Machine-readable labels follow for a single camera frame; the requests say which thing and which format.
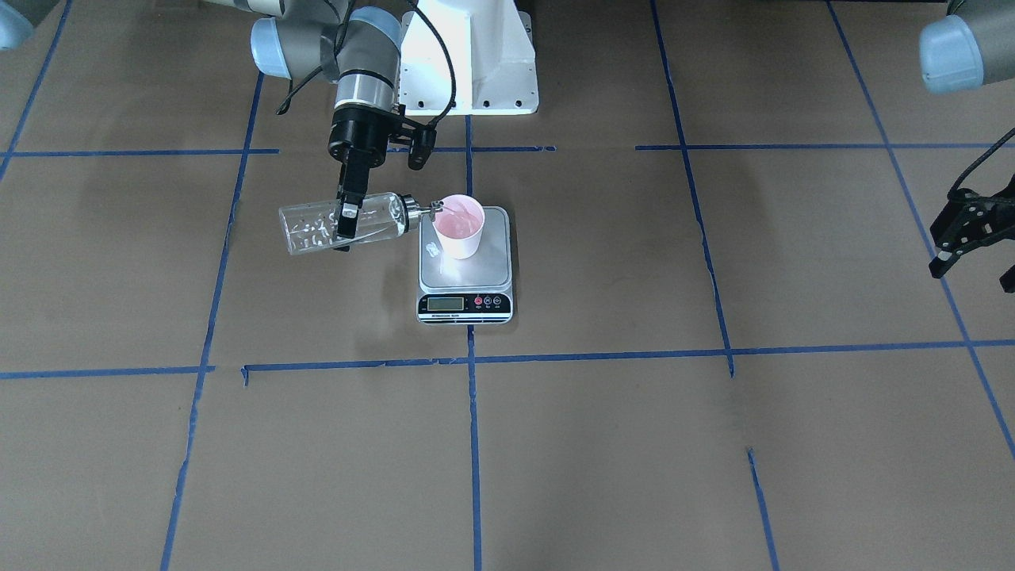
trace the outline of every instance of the scale platform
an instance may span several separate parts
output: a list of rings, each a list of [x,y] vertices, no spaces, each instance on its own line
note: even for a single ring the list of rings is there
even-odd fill
[[[416,318],[421,324],[504,324],[515,315],[507,212],[498,206],[483,210],[479,248],[464,260],[445,255],[433,222],[420,220]]]

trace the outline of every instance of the white paper cup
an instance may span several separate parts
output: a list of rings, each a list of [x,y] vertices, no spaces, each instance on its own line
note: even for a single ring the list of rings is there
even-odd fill
[[[479,222],[478,227],[475,227],[475,220]],[[464,260],[479,248],[485,221],[483,205],[475,198],[452,194],[444,199],[444,209],[433,215],[433,229],[437,232],[437,239],[445,253],[457,260]]]

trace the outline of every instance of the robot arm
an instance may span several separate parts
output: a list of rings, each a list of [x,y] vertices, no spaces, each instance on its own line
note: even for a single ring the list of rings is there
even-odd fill
[[[920,37],[924,83],[934,93],[975,89],[1015,77],[1015,0],[951,0],[948,15]],[[941,278],[970,251],[1015,239],[1015,176],[993,196],[962,188],[962,182],[1001,145],[1009,131],[962,172],[948,191],[948,204],[931,224],[938,255],[931,275]],[[1002,289],[1015,293],[1015,266],[1001,276]]]
[[[454,104],[453,88],[445,112],[429,123],[408,119],[396,92],[401,24],[381,8],[353,10],[353,4],[289,0],[278,6],[281,15],[259,20],[251,34],[255,62],[265,74],[302,77],[300,86],[315,77],[336,84],[328,151],[342,163],[336,233],[343,237],[356,235],[369,170],[385,162],[389,143],[408,146],[409,167],[422,168],[436,144],[436,124]],[[414,2],[408,4],[418,13]]]
[[[31,37],[60,0],[0,0],[0,51],[13,50]]]

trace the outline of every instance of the black cable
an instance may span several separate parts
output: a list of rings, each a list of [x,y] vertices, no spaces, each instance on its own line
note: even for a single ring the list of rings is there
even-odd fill
[[[349,0],[349,5],[345,8],[345,17],[339,15],[338,8],[336,8],[335,5],[331,3],[331,0],[322,0],[322,2],[328,4],[328,7],[331,8],[331,11],[335,13],[335,19],[338,20],[340,25],[345,24],[342,26],[342,34],[339,37],[338,42],[335,43],[334,55],[337,56],[339,50],[341,50],[342,46],[345,44],[345,33],[349,30],[349,16],[352,15],[352,9],[353,7],[355,7],[356,0]],[[316,68],[314,68],[313,71],[308,73],[307,76],[303,77],[294,88],[292,86],[292,79],[289,79],[289,92],[285,95],[285,98],[282,99],[282,102],[275,110],[275,115],[285,115],[285,113],[289,111],[289,102],[292,101],[292,97],[299,92],[299,89],[303,88],[303,85],[310,83],[311,80],[317,77],[318,74],[320,74],[322,71],[324,71],[324,69],[320,65],[317,66]]]
[[[433,38],[435,38],[437,44],[441,45],[441,51],[444,52],[445,59],[448,60],[448,72],[451,74],[451,96],[448,97],[448,104],[445,105],[445,109],[444,111],[441,112],[441,115],[437,115],[433,119],[430,119],[430,122],[427,123],[428,127],[436,127],[436,124],[442,119],[448,116],[448,113],[451,111],[451,108],[455,106],[455,95],[458,92],[458,85],[455,82],[455,66],[452,65],[451,63],[451,54],[448,52],[448,46],[446,46],[444,43],[444,38],[441,38],[441,34],[437,33],[437,28],[433,27],[433,23],[430,21],[430,18],[426,17],[426,14],[424,14],[423,11],[419,9],[419,6],[417,6],[416,3],[413,2],[413,0],[405,0],[405,3],[412,8],[412,11],[416,12],[416,14],[419,15],[419,18],[423,20],[423,23],[426,24],[426,27],[430,28],[430,32],[433,33]]]
[[[1012,129],[1011,131],[1008,131],[1007,133],[1005,133],[1005,135],[1003,137],[1001,137],[1000,139],[998,139],[998,142],[994,143],[993,145],[991,145],[991,148],[987,149],[987,152],[985,152],[984,154],[980,154],[979,158],[973,160],[972,164],[969,164],[969,166],[965,170],[962,170],[962,173],[958,175],[958,179],[955,180],[955,184],[953,184],[952,187],[951,187],[951,189],[948,191],[948,199],[949,200],[953,200],[953,197],[958,198],[957,193],[958,193],[959,187],[962,186],[962,182],[965,181],[966,176],[968,176],[973,170],[975,170],[980,164],[983,164],[984,161],[986,161],[988,158],[990,158],[992,154],[994,154],[995,152],[997,152],[997,150],[999,148],[1001,148],[1002,146],[1004,146],[1004,144],[1006,142],[1008,142],[1012,137],[1015,137],[1015,129]],[[1015,205],[1015,199],[1010,199],[1010,198],[992,198],[991,200],[993,200],[993,201],[995,201],[995,202],[997,202],[999,204]],[[965,200],[965,199],[955,200],[955,201],[959,201],[959,202],[971,202],[971,200]]]

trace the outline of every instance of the blue tape line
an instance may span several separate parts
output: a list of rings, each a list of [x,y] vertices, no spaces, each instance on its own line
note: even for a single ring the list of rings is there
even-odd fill
[[[194,449],[194,435],[197,431],[198,404],[204,392],[204,380],[208,372],[208,359],[211,354],[211,342],[215,336],[215,319],[218,317],[218,304],[222,298],[222,284],[225,281],[225,267],[229,261],[229,233],[232,231],[232,224],[235,222],[236,204],[240,202],[240,194],[243,192],[244,176],[247,171],[248,152],[251,148],[251,139],[254,137],[254,123],[257,119],[257,109],[261,101],[261,86],[264,84],[264,74],[258,73],[257,86],[254,88],[254,97],[251,102],[250,118],[247,122],[247,137],[244,140],[244,152],[240,158],[240,169],[236,172],[236,184],[232,191],[232,204],[229,207],[229,219],[225,226],[225,236],[222,240],[222,254],[218,262],[218,277],[215,280],[215,293],[211,299],[211,310],[208,312],[208,333],[204,339],[204,349],[201,352],[201,370],[197,374],[197,383],[194,385],[194,400],[191,402],[190,423],[187,429],[187,452],[184,454],[184,461],[180,466],[180,473],[177,475],[176,495],[173,498],[173,509],[170,513],[170,524],[165,531],[165,545],[162,548],[162,560],[159,566],[160,571],[168,571],[170,561],[173,558],[173,544],[176,540],[177,524],[180,520],[180,506],[184,499],[184,488],[187,485],[187,471],[190,468],[191,452]]]
[[[874,105],[874,99],[871,97],[871,92],[867,88],[867,82],[864,81],[864,76],[860,72],[860,66],[857,64],[857,59],[854,57],[853,50],[850,48],[850,42],[845,38],[845,31],[842,29],[842,25],[838,21],[838,15],[835,13],[835,8],[831,5],[830,0],[825,0],[825,6],[828,8],[828,13],[831,14],[832,22],[834,22],[835,29],[838,31],[838,37],[842,41],[842,47],[845,49],[845,54],[850,58],[850,64],[853,65],[853,71],[857,75],[857,80],[860,81],[860,86],[864,91],[864,97],[866,97],[867,104],[870,106],[871,114],[874,116],[874,123],[877,125],[878,132],[881,134],[881,139],[887,147],[888,156],[891,158],[892,166],[895,168],[895,175],[898,176],[898,182],[902,187],[902,192],[905,194],[905,200],[909,205],[909,211],[912,213],[912,218],[917,222],[917,228],[920,230],[920,236],[924,239],[924,245],[927,247],[928,255],[930,257],[934,257],[934,244],[925,229],[926,226],[924,225],[924,220],[921,218],[920,211],[917,209],[916,201],[912,199],[912,193],[909,192],[909,186],[906,184],[905,176],[902,174],[902,168],[899,166],[898,159],[895,157],[895,151],[889,144],[888,133],[885,131],[884,125],[881,122],[881,117],[878,114],[878,110]],[[1011,453],[1012,459],[1015,459],[1015,440],[1012,439],[1011,430],[1008,428],[1008,422],[1005,420],[1004,414],[998,406],[997,399],[994,396],[994,389],[991,387],[991,382],[987,378],[987,374],[984,372],[984,368],[979,363],[979,356],[976,355],[976,349],[972,344],[972,340],[969,338],[969,332],[966,330],[962,315],[959,313],[958,305],[955,303],[955,297],[952,295],[948,281],[944,278],[941,279],[941,288],[944,290],[945,298],[947,298],[948,305],[951,307],[952,314],[955,317],[955,323],[958,325],[959,332],[962,334],[962,340],[965,344],[966,350],[969,352],[969,358],[972,360],[972,364],[976,369],[976,374],[979,376],[979,382],[984,387],[984,392],[987,394],[987,399],[991,403],[991,408],[994,410],[994,417],[997,419],[998,426],[1001,428],[1001,433],[1004,435],[1005,442],[1008,444],[1008,451]]]
[[[880,143],[759,143],[759,144],[689,144],[688,150],[788,150],[884,148]]]
[[[184,149],[159,149],[159,150],[24,150],[11,153],[18,157],[38,156],[203,156],[208,154],[278,154],[277,148],[252,148],[244,150],[242,148],[184,148]]]
[[[991,148],[994,143],[889,143],[891,148]]]
[[[620,361],[625,359],[682,359],[688,357],[724,357],[722,349],[688,351],[646,351],[626,353],[557,353],[548,355],[502,355],[477,357],[476,363],[532,363],[554,361]]]
[[[474,146],[473,152],[542,152],[556,150],[555,146]]]
[[[472,196],[472,116],[465,116],[465,194]]]
[[[469,424],[472,447],[472,550],[473,569],[483,569],[483,525],[479,495],[479,419],[476,411],[476,333],[469,326],[466,334],[469,345]]]
[[[388,149],[388,152],[409,152],[404,146],[395,146]],[[433,152],[465,152],[464,146],[437,146],[433,147]]]
[[[708,277],[712,279],[712,291],[716,300],[716,316],[719,319],[719,331],[723,336],[723,347],[726,348],[726,359],[730,367],[730,377],[736,374],[736,365],[733,362],[733,352],[730,347],[730,334],[726,329],[726,316],[723,312],[723,300],[719,294],[719,281],[716,279],[716,267],[712,262],[712,251],[708,247],[708,234],[705,232],[704,218],[701,215],[701,204],[698,200],[697,186],[694,184],[694,171],[691,169],[691,157],[687,151],[687,139],[684,137],[684,126],[680,120],[680,106],[677,104],[677,91],[673,86],[673,74],[670,71],[670,59],[666,55],[666,43],[663,41],[663,30],[659,24],[659,9],[656,0],[649,0],[652,6],[652,19],[656,25],[656,40],[659,42],[659,56],[663,62],[663,71],[666,73],[666,86],[670,90],[670,103],[673,106],[673,121],[677,126],[677,136],[680,139],[681,152],[684,158],[684,170],[687,173],[687,186],[691,192],[691,203],[694,205],[694,218],[697,220],[698,228],[701,230],[701,249],[704,252],[704,262],[708,268]]]
[[[866,344],[845,346],[772,347],[734,349],[734,355],[794,355],[807,353],[864,353],[875,351],[918,351],[930,349],[960,349],[965,342],[927,342],[915,344]]]
[[[761,525],[764,527],[764,541],[768,546],[768,560],[771,570],[779,571],[779,553],[775,551],[775,539],[771,533],[771,521],[768,519],[768,504],[764,501],[764,490],[758,479],[757,463],[754,460],[754,449],[747,449],[747,461],[751,465],[751,480],[754,481],[754,495],[758,499],[758,511],[761,512]]]
[[[193,375],[200,367],[141,367],[137,369],[68,369],[65,371],[0,372],[0,379],[65,379],[77,377],[133,377],[141,375]]]
[[[987,340],[972,342],[976,347],[1015,347],[1015,340]],[[867,353],[886,351],[922,351],[935,349],[961,349],[965,342],[917,342],[897,344],[857,344],[841,346],[801,346],[768,348],[734,348],[734,355],[795,355],[820,353]],[[559,361],[622,361],[633,359],[687,359],[695,357],[725,357],[726,350],[677,350],[618,353],[573,353],[573,354],[532,354],[476,357],[479,364],[533,363]],[[251,373],[258,371],[311,371],[326,369],[370,369],[380,367],[432,367],[436,365],[465,365],[468,357],[446,357],[439,359],[401,359],[378,361],[333,361],[320,363],[265,363],[241,367],[240,374],[249,381]]]
[[[990,148],[994,143],[741,143],[741,144],[637,144],[634,150],[781,150],[850,148]]]
[[[464,365],[464,357],[441,359],[396,359],[387,361],[333,361],[321,363],[265,363],[244,365],[240,374],[249,381],[250,374],[258,371],[317,371],[327,369],[375,369],[379,367],[429,367],[433,365]]]
[[[10,159],[14,149],[17,148],[17,143],[21,139],[21,133],[24,131],[24,124],[28,120],[28,114],[31,113],[31,105],[36,103],[36,97],[39,95],[39,88],[43,85],[43,79],[46,78],[46,72],[50,69],[50,64],[53,62],[53,54],[57,51],[57,45],[60,44],[60,38],[63,35],[64,26],[67,25],[67,16],[70,14],[70,8],[74,4],[74,0],[67,0],[64,4],[64,11],[60,14],[60,23],[57,24],[56,33],[53,34],[53,42],[50,44],[50,50],[46,52],[46,59],[43,60],[43,67],[39,70],[39,75],[36,77],[36,83],[31,86],[31,92],[28,94],[28,100],[24,103],[24,110],[21,111],[21,118],[17,121],[17,128],[14,129],[14,136],[10,139],[10,145],[7,147],[7,153],[3,157],[3,162],[0,162],[0,181],[3,180],[4,174],[7,173],[7,166],[10,164]]]
[[[433,149],[433,152],[469,152],[470,147],[468,146],[438,146]],[[554,145],[547,146],[474,146],[471,147],[472,152],[543,152],[543,151],[554,151],[557,149]],[[388,149],[388,152],[409,152],[408,148],[397,146]]]
[[[1015,340],[992,340],[972,342],[972,347],[1015,347]]]

